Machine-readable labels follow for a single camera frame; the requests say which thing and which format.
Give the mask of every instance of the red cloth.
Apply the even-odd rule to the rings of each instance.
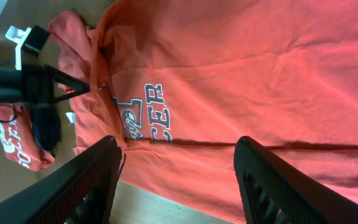
[[[12,106],[17,110],[17,119],[10,123],[0,123],[0,141],[5,156],[33,171],[48,167],[55,158],[35,144],[29,110],[19,104]],[[10,121],[13,116],[12,108],[0,106],[0,120]]]
[[[122,181],[243,222],[248,135],[358,203],[358,1],[118,0],[95,30],[64,12],[49,31],[93,89],[70,101],[76,152],[117,136]]]

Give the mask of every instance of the wire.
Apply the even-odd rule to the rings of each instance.
[[[0,106],[8,106],[8,107],[12,108],[13,113],[14,113],[14,116],[13,116],[13,118],[12,118],[10,121],[0,120],[0,123],[10,123],[10,122],[16,120],[16,118],[17,118],[17,111],[16,111],[16,109],[15,109],[13,106],[11,106],[11,105],[0,105]]]

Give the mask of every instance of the white bracket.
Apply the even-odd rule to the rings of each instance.
[[[29,36],[31,28],[28,27],[25,31],[18,29],[14,26],[10,26],[7,30],[5,37],[17,43],[15,48],[15,68],[16,70],[22,70],[22,46],[26,38]]]

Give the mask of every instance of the red bag with white text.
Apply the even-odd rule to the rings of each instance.
[[[0,123],[0,140],[6,157],[33,171],[48,167],[55,158],[35,144],[29,110],[20,104],[12,106],[17,110],[17,119]],[[12,108],[0,106],[0,120],[9,121],[13,116]]]

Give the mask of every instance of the logo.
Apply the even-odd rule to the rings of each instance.
[[[131,139],[140,140],[143,138],[143,134],[139,129],[142,128],[142,104],[141,99],[131,99],[130,103],[121,103],[117,101],[114,96],[113,102],[117,105],[122,122],[124,123],[126,136],[130,136]]]

